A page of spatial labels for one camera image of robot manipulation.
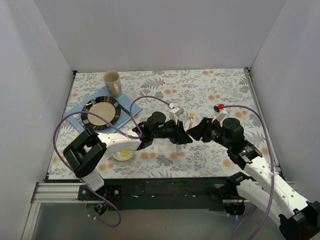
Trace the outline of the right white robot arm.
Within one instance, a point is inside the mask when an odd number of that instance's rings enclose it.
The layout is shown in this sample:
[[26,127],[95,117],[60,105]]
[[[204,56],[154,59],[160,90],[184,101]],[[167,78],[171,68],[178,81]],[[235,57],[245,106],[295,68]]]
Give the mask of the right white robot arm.
[[244,137],[236,118],[223,122],[204,118],[187,130],[197,141],[214,141],[227,149],[241,172],[231,176],[226,186],[232,199],[243,197],[265,212],[287,240],[310,240],[320,232],[320,203],[310,202],[294,190],[267,162],[262,153]]

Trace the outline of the grey orange highlighter pen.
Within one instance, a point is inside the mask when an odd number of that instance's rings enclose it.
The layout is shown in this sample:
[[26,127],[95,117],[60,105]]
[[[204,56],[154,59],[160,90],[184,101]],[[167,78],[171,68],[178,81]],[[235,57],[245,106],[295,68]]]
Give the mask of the grey orange highlighter pen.
[[177,146],[176,146],[176,153],[177,153],[177,154],[180,154],[181,151],[182,151],[182,146],[181,146],[181,145],[177,145]]

